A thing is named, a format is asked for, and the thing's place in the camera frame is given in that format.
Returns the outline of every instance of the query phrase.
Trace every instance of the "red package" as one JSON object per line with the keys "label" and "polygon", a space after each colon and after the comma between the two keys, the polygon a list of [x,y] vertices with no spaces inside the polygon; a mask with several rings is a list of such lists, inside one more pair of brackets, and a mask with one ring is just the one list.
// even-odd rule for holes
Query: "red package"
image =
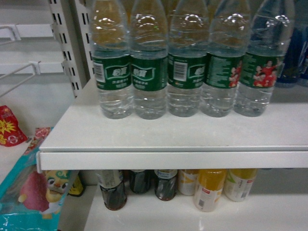
{"label": "red package", "polygon": [[0,145],[16,146],[27,140],[27,136],[18,127],[18,121],[7,106],[0,106]]}

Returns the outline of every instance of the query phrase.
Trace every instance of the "drink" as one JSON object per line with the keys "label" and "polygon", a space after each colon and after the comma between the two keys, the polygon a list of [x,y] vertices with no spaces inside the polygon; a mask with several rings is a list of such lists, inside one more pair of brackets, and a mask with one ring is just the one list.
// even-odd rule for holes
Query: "drink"
{"label": "drink", "polygon": [[218,204],[227,175],[225,169],[200,169],[193,197],[195,206],[203,212],[213,211]]}
{"label": "drink", "polygon": [[209,22],[211,23],[216,9],[219,6],[220,0],[206,0],[206,6],[207,6],[207,10],[208,10],[208,16],[209,16]]}
{"label": "drink", "polygon": [[171,18],[169,32],[168,109],[180,117],[199,109],[205,74],[208,13],[204,0],[181,0]]}
{"label": "drink", "polygon": [[265,0],[252,22],[252,36],[234,110],[245,116],[261,115],[270,102],[294,28],[293,0]]}
{"label": "drink", "polygon": [[121,209],[127,200],[122,170],[100,170],[96,175],[106,208]]}
{"label": "drink", "polygon": [[169,201],[176,195],[177,173],[175,169],[158,169],[155,173],[155,195],[162,201]]}
{"label": "drink", "polygon": [[131,13],[135,112],[157,119],[166,112],[167,19],[160,0],[136,0]]}
{"label": "drink", "polygon": [[180,0],[168,0],[167,9],[166,9],[168,26],[170,26],[170,24],[171,24],[172,16],[175,14],[175,9],[176,9],[179,1]]}
{"label": "drink", "polygon": [[250,35],[247,0],[222,0],[210,26],[208,71],[200,110],[212,117],[230,113]]}
{"label": "drink", "polygon": [[149,191],[151,186],[151,173],[149,170],[130,170],[129,187],[136,194]]}
{"label": "drink", "polygon": [[68,194],[76,197],[82,196],[85,188],[86,186],[82,183],[80,174],[78,173],[72,187],[68,191]]}
{"label": "drink", "polygon": [[300,50],[299,56],[299,79],[298,84],[303,87],[308,87],[308,16],[307,16],[308,1],[299,0],[295,5],[295,29],[300,35]]}
{"label": "drink", "polygon": [[257,175],[257,168],[229,169],[224,192],[233,201],[240,202],[247,198]]}
{"label": "drink", "polygon": [[133,110],[127,16],[119,0],[96,0],[90,23],[91,55],[103,114],[127,117]]}
{"label": "drink", "polygon": [[182,194],[187,196],[194,195],[198,172],[198,169],[179,170],[178,190]]}

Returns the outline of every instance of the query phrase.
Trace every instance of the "barcode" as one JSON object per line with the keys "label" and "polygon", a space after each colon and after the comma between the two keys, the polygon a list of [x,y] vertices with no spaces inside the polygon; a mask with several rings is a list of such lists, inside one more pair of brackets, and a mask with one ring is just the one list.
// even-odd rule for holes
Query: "barcode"
{"label": "barcode", "polygon": [[179,81],[186,81],[187,64],[174,62],[173,78]]}
{"label": "barcode", "polygon": [[95,78],[99,82],[106,82],[105,79],[105,74],[104,74],[104,65],[103,64],[98,64],[98,63],[93,63],[94,66],[94,73],[95,73]]}
{"label": "barcode", "polygon": [[200,205],[200,207],[204,207],[204,201],[203,200],[199,200],[199,205]]}

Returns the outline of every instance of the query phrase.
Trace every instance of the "snack bag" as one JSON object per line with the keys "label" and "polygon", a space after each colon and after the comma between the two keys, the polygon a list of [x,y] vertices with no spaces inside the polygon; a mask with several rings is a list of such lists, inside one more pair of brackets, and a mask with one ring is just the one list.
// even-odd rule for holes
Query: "snack bag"
{"label": "snack bag", "polygon": [[37,129],[28,149],[0,185],[0,231],[57,231],[64,199],[77,172],[37,172],[36,153],[50,131]]}
{"label": "snack bag", "polygon": [[0,145],[16,146],[27,140],[27,136],[18,127],[18,121],[7,106],[0,106]]}

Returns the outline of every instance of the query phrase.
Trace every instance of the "dark beverage bottle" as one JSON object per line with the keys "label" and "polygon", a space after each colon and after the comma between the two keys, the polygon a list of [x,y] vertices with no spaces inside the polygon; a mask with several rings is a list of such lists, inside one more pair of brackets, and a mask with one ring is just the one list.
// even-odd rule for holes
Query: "dark beverage bottle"
{"label": "dark beverage bottle", "polygon": [[158,169],[155,173],[155,195],[162,201],[169,201],[176,195],[176,169]]}
{"label": "dark beverage bottle", "polygon": [[151,187],[151,173],[149,170],[134,169],[129,171],[129,187],[136,194],[143,194]]}
{"label": "dark beverage bottle", "polygon": [[100,170],[96,175],[106,208],[121,209],[127,200],[122,170]]}

